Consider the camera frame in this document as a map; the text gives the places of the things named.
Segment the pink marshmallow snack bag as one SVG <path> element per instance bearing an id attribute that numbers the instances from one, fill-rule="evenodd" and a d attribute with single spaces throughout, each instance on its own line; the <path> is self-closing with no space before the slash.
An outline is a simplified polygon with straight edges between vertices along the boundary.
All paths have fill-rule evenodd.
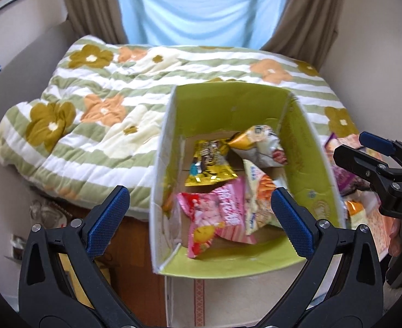
<path id="1" fill-rule="evenodd" d="M 246 183 L 242 177 L 211 192 L 181 192 L 180 208 L 190 219 L 187 256 L 195 259 L 208 250 L 216 237 L 241 244 L 256 244 L 246 233 Z"/>

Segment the purple potato chips bag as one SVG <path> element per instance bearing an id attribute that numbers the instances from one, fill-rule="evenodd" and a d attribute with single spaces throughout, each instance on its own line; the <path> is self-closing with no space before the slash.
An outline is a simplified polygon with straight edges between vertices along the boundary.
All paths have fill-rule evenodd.
<path id="1" fill-rule="evenodd" d="M 336 179 L 336 184 L 341 196 L 346 196 L 354 193 L 357 190 L 366 191 L 370 189 L 370 184 L 362 178 L 354 175 L 347 170 L 338 167 L 333 160 L 333 152 L 340 145 L 348 145 L 349 147 L 365 151 L 364 146 L 359 142 L 358 134 L 350 134 L 344 138 L 338 138 L 335 133 L 332 133 L 325 144 L 326 155 L 331 164 L 331 169 Z"/>

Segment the white orange chips bag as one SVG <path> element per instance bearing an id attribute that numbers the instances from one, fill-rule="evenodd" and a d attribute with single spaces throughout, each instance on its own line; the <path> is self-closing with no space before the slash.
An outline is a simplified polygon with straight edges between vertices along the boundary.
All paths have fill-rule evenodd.
<path id="1" fill-rule="evenodd" d="M 246 175 L 245 226 L 246 235 L 252 235 L 266 225 L 281 228 L 271 208 L 271 194 L 278 187 L 287 188 L 285 171 L 274 169 L 274 177 L 249 160 L 243 161 Z"/>

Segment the white gold snack bag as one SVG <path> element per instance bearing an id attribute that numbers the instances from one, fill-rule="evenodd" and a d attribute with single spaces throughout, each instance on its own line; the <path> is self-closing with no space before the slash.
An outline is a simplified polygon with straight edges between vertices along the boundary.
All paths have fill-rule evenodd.
<path id="1" fill-rule="evenodd" d="M 288 161 L 279 137 L 268 125 L 255 125 L 236 133 L 227 144 L 241 159 L 259 168 L 282 167 Z"/>

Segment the brown right curtain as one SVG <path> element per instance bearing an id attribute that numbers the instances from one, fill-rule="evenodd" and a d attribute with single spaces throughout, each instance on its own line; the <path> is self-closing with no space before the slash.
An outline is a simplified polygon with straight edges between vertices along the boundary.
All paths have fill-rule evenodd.
<path id="1" fill-rule="evenodd" d="M 262 50 L 321 68 L 338 34 L 344 0 L 287 0 Z"/>

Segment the brown curtain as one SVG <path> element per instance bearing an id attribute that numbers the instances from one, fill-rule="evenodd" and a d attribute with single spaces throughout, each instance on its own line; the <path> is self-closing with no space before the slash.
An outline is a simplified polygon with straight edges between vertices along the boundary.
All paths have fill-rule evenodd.
<path id="1" fill-rule="evenodd" d="M 111 44 L 128 43 L 118 0 L 64 0 L 64 2 L 68 20 L 77 35 L 96 36 Z"/>
<path id="2" fill-rule="evenodd" d="M 338 34 L 344 0 L 287 0 L 262 50 L 321 68 Z"/>

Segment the green cardboard box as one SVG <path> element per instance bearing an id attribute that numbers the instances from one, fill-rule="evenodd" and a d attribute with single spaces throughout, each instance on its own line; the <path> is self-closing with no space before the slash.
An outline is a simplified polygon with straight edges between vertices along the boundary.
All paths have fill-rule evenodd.
<path id="1" fill-rule="evenodd" d="M 318 219 L 343 227 L 341 198 L 320 137 L 299 98 L 284 88 L 242 82 L 187 84 L 173 88 L 162 124 L 150 199 L 153 271 L 190 279 L 256 276 L 300 261 L 282 230 L 256 233 L 255 244 L 218 238 L 199 258 L 187 256 L 190 221 L 176 200 L 185 190 L 197 139 L 228 138 L 258 124 L 271 126 L 288 159 L 287 187 Z"/>

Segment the floral striped quilt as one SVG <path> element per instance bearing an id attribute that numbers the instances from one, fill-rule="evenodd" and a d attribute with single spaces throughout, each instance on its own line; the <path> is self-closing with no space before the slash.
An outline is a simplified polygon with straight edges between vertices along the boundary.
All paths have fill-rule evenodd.
<path id="1" fill-rule="evenodd" d="M 144 220 L 173 88 L 218 81 L 292 92 L 320 141 L 357 132 L 334 91 L 305 62 L 247 48 L 111 45 L 84 36 L 57 58 L 36 96 L 3 98 L 0 163 L 85 208 L 123 185 L 131 194 L 128 215 Z"/>

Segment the yellow chocolate snack bag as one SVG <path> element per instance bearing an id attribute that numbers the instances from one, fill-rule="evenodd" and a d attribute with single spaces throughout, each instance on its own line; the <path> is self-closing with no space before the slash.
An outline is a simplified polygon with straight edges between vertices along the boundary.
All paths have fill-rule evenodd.
<path id="1" fill-rule="evenodd" d="M 185 186 L 210 186 L 236 179 L 238 175 L 227 160 L 229 149 L 225 139 L 195 141 Z"/>

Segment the grey bed headboard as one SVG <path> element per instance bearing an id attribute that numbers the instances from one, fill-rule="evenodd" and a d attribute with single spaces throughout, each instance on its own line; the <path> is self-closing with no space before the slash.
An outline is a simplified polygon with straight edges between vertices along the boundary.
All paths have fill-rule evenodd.
<path id="1" fill-rule="evenodd" d="M 71 22 L 65 21 L 43 33 L 2 69 L 0 121 L 10 107 L 40 97 L 57 63 L 77 39 Z"/>

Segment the light blue window cloth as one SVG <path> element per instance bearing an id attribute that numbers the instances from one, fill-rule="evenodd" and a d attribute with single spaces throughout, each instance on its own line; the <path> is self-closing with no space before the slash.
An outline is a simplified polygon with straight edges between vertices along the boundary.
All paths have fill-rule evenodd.
<path id="1" fill-rule="evenodd" d="M 119 0 L 133 45 L 259 50 L 274 34 L 286 0 Z"/>

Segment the brown left curtain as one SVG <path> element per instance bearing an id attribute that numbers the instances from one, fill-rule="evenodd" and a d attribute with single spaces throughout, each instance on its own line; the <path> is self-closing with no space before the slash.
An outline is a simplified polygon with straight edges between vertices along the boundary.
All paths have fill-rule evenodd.
<path id="1" fill-rule="evenodd" d="M 64 0 L 64 2 L 68 20 L 77 35 L 96 36 L 111 44 L 128 43 L 118 0 Z"/>

